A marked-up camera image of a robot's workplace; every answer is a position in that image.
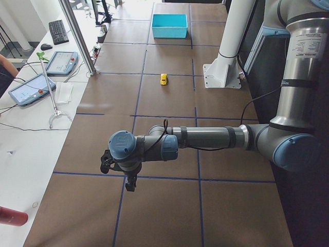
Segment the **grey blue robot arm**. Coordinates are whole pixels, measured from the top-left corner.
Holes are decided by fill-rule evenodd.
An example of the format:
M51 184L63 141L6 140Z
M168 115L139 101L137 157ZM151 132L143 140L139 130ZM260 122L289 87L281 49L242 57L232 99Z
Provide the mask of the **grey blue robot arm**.
M147 135L114 133L100 170L123 172L134 191L143 162L175 160L180 148L253 150L287 171L301 171L320 155L310 122L319 69L328 41L328 1L266 1L264 34L289 35L276 116L268 124L238 127L153 126Z

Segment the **person forearm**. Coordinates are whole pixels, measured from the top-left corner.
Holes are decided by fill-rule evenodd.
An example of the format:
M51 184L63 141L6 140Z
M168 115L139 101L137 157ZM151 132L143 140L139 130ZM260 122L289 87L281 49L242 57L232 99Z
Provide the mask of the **person forearm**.
M17 68L3 55L0 55L1 66L8 71L14 78L18 75Z

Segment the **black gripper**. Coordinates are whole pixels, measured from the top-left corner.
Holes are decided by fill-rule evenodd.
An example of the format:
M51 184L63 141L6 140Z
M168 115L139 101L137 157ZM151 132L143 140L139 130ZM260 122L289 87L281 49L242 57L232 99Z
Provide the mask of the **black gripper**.
M100 171L107 174L110 170L123 172L128 178L125 188L134 192L136 188L136 162L130 160L116 160L112 157L110 150L105 150L101 156Z

